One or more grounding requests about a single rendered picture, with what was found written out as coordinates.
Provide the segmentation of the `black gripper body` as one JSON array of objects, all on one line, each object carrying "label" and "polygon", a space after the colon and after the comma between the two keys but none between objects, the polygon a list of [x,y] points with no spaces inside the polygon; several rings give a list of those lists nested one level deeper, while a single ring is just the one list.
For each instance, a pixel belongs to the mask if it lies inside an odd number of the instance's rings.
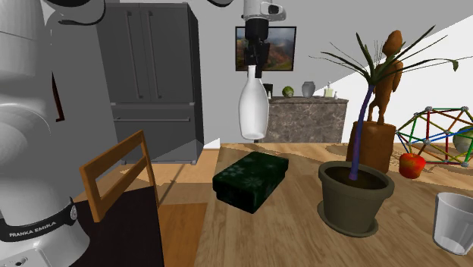
[{"label": "black gripper body", "polygon": [[265,43],[268,38],[269,21],[263,18],[250,18],[245,22],[245,38],[251,44]]}]

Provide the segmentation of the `white bottle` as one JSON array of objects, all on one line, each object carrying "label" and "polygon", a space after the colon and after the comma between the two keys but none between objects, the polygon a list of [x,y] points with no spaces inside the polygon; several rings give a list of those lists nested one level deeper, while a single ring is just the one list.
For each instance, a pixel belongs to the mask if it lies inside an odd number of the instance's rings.
[{"label": "white bottle", "polygon": [[268,127],[268,97],[255,71],[255,65],[248,66],[247,81],[239,100],[240,131],[247,140],[264,138]]}]

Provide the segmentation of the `marble cabinet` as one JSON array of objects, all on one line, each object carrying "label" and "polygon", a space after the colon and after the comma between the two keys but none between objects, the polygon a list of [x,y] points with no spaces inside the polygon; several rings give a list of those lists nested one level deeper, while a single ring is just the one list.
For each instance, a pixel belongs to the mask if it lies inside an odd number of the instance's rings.
[{"label": "marble cabinet", "polygon": [[260,143],[339,143],[347,99],[323,96],[272,96],[266,136]]}]

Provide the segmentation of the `grey refrigerator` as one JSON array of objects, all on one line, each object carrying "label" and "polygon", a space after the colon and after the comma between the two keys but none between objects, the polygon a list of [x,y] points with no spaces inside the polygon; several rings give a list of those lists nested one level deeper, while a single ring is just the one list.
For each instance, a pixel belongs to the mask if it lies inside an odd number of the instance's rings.
[{"label": "grey refrigerator", "polygon": [[108,3],[97,25],[118,140],[142,130],[152,162],[204,146],[199,25],[188,3]]}]

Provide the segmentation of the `dark green patterned box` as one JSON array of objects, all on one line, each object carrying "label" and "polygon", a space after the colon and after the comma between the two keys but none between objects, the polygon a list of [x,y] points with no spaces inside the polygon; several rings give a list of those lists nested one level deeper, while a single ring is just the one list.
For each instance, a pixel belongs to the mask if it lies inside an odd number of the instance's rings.
[{"label": "dark green patterned box", "polygon": [[255,213],[285,178],[289,159],[251,152],[212,178],[217,199]]}]

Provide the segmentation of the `brown wooden figure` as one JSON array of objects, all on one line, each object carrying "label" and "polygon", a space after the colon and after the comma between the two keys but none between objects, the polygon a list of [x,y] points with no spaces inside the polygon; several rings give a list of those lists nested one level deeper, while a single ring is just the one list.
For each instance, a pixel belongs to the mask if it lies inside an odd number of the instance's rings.
[{"label": "brown wooden figure", "polygon": [[399,77],[402,75],[399,70],[403,67],[402,62],[394,60],[395,54],[403,46],[400,31],[393,31],[381,49],[386,55],[386,62],[392,63],[391,66],[384,68],[384,72],[389,74],[384,80],[380,80],[382,76],[380,69],[383,66],[379,64],[375,67],[367,46],[362,44],[360,38],[357,40],[367,59],[370,72],[367,74],[368,92],[362,104],[359,119],[353,123],[349,154],[346,157],[352,163],[349,171],[349,179],[352,181],[358,178],[362,165],[383,173],[386,173],[389,168],[395,127],[384,123],[384,112],[387,109],[391,91],[399,83]]}]

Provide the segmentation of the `wooden chair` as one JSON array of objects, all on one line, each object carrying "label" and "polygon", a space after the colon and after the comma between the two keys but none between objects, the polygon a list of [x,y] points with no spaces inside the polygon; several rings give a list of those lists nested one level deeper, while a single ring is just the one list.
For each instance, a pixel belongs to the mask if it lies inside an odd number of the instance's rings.
[{"label": "wooden chair", "polygon": [[[101,196],[96,183],[96,178],[101,176],[119,159],[122,159],[137,146],[140,146],[143,156],[115,184],[113,184],[103,196]],[[105,217],[106,212],[113,206],[144,168],[147,170],[149,184],[154,190],[156,209],[159,209],[160,203],[158,191],[156,189],[155,175],[152,169],[143,130],[137,131],[130,137],[119,142],[117,145],[80,167],[80,174],[94,222],[100,222]]]}]

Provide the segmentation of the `potted plant in olive pot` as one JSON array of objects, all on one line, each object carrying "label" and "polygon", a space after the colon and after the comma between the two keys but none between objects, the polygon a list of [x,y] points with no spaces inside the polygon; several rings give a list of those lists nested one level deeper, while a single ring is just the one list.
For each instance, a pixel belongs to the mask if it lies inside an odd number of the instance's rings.
[{"label": "potted plant in olive pot", "polygon": [[[395,54],[394,60],[403,63],[408,58],[406,54],[408,50],[409,47],[403,41],[403,46]],[[370,72],[370,67],[362,67],[359,62],[345,52],[341,52],[339,55],[327,52],[324,58],[334,64],[356,71],[368,83],[367,74]],[[386,76],[389,76],[384,72],[384,68],[391,66],[391,62],[386,62],[386,59],[380,61],[372,58],[372,60],[375,67],[379,64],[383,66],[380,69],[382,74],[380,80],[384,80]],[[403,75],[406,71],[433,67],[436,64],[445,64],[446,62],[445,58],[429,58],[409,66],[403,64],[399,71]],[[391,94],[396,91],[398,86],[399,83],[391,91]],[[384,200],[393,195],[395,184],[387,172],[380,172],[367,165],[361,166],[358,178],[352,181],[349,179],[351,165],[352,163],[345,159],[343,161],[325,162],[319,166],[318,177],[321,181],[323,199],[318,204],[318,214],[326,225],[341,234],[350,237],[369,237],[378,230],[375,216]]]}]

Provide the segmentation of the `colourful rod dome structure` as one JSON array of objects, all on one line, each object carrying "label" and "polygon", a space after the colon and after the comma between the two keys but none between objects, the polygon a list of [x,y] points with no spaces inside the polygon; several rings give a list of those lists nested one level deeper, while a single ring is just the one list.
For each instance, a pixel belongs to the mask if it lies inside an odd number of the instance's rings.
[{"label": "colourful rod dome structure", "polygon": [[428,106],[414,115],[395,131],[407,153],[422,155],[428,164],[458,165],[467,168],[473,164],[473,140],[469,150],[459,153],[453,136],[465,126],[473,127],[473,112],[468,107],[434,108]]}]

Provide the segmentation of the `wooden table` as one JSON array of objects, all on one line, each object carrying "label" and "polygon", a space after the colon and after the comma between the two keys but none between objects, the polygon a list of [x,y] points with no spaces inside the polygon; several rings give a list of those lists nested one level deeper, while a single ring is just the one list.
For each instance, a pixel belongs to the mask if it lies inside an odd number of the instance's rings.
[{"label": "wooden table", "polygon": [[473,250],[457,256],[433,242],[435,197],[440,192],[473,196],[473,161],[467,168],[430,165],[415,180],[398,172],[395,145],[389,176],[395,190],[376,218],[376,234],[347,237],[329,228],[317,206],[322,199],[318,167],[343,160],[342,143],[225,143],[216,171],[252,151],[288,159],[284,180],[250,214],[208,201],[195,267],[473,267]]}]

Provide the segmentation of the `red apple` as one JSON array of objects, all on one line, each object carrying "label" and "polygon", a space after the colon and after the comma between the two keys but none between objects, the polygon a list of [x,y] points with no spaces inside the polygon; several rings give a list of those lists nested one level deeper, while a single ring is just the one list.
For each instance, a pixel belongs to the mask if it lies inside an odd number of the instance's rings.
[{"label": "red apple", "polygon": [[414,153],[404,153],[399,157],[399,173],[409,179],[418,178],[425,165],[425,159]]}]

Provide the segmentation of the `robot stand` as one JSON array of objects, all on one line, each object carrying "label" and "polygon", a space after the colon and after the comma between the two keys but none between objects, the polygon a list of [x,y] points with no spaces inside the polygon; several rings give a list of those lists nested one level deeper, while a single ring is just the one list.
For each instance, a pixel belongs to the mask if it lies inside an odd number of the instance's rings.
[{"label": "robot stand", "polygon": [[76,207],[90,242],[70,267],[164,267],[153,187],[123,193],[98,223],[87,201]]}]

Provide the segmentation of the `pale green ball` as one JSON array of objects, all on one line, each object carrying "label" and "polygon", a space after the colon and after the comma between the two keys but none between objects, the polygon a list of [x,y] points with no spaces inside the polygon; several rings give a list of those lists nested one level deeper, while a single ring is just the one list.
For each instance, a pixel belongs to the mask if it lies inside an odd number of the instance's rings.
[{"label": "pale green ball", "polygon": [[453,144],[459,153],[469,150],[473,140],[473,127],[468,125],[458,130],[459,134],[453,136]]}]

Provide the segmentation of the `clear glass cup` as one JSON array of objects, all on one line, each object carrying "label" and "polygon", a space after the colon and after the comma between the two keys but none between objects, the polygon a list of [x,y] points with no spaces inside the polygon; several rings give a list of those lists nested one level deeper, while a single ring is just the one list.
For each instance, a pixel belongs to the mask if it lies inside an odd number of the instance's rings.
[{"label": "clear glass cup", "polygon": [[440,248],[464,256],[473,247],[473,197],[436,195],[433,240]]}]

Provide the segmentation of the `landscape wall picture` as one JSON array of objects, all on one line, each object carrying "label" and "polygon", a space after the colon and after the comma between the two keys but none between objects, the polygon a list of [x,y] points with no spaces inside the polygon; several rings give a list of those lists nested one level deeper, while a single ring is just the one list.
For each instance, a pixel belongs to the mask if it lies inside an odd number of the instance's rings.
[{"label": "landscape wall picture", "polygon": [[[235,71],[247,71],[244,64],[244,48],[248,45],[245,27],[236,27],[235,40]],[[265,41],[270,44],[270,48],[262,70],[293,71],[296,27],[269,27]]]}]

